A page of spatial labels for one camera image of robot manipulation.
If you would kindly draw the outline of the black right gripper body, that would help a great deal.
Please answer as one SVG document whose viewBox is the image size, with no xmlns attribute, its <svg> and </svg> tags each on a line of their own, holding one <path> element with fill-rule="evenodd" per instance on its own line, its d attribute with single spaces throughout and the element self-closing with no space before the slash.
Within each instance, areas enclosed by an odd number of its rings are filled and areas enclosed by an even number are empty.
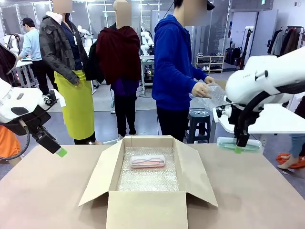
<svg viewBox="0 0 305 229">
<path fill-rule="evenodd" d="M 260 116 L 259 112 L 250 111 L 246 115 L 241 116 L 243 110 L 240 110 L 235 105 L 231 105 L 231 116 L 228 118 L 229 124 L 234 125 L 234 134 L 248 134 L 248 127 L 253 125 Z"/>
</svg>

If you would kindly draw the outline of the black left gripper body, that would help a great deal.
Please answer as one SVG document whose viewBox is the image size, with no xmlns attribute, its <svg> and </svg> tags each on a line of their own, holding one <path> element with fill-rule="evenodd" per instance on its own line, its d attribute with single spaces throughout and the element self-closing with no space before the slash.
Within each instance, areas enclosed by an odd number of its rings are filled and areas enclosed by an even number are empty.
<svg viewBox="0 0 305 229">
<path fill-rule="evenodd" d="M 29 113 L 27 110 L 14 110 L 14 113 L 18 115 L 14 119 L 15 126 L 13 132 L 17 135 L 26 135 L 25 127 L 27 127 L 29 133 L 38 140 L 40 138 L 51 139 L 50 133 L 43 126 L 47 121 L 51 119 L 51 116 L 44 110 Z"/>
</svg>

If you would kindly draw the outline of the person's right hand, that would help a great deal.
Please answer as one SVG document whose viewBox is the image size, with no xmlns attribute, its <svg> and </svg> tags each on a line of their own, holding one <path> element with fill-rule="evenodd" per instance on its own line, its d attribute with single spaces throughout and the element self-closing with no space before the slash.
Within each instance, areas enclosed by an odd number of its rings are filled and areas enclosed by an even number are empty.
<svg viewBox="0 0 305 229">
<path fill-rule="evenodd" d="M 195 97 L 211 99 L 208 87 L 202 82 L 197 82 L 192 88 L 191 93 Z"/>
</svg>

